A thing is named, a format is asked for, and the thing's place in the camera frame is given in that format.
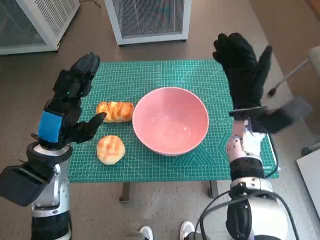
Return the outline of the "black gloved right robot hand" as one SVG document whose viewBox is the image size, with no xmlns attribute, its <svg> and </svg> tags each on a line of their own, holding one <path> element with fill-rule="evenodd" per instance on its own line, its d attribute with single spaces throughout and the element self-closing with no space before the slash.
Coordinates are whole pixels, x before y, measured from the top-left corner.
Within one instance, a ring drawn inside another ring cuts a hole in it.
<svg viewBox="0 0 320 240">
<path fill-rule="evenodd" d="M 213 58 L 226 74 L 234 109 L 261 106 L 264 84 L 268 77 L 273 48 L 267 45 L 260 58 L 249 42 L 238 32 L 221 33 L 213 43 Z"/>
</svg>

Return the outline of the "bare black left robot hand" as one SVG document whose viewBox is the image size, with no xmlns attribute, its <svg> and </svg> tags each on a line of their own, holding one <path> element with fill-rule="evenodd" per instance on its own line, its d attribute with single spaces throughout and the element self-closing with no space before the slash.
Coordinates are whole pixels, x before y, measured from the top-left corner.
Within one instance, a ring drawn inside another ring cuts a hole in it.
<svg viewBox="0 0 320 240">
<path fill-rule="evenodd" d="M 37 130 L 39 144 L 59 150 L 70 143 L 91 140 L 106 113 L 98 113 L 89 122 L 79 122 L 81 100 L 86 97 L 100 66 L 100 57 L 93 52 L 82 56 L 70 69 L 60 71 L 53 86 L 54 95 L 45 104 Z"/>
</svg>

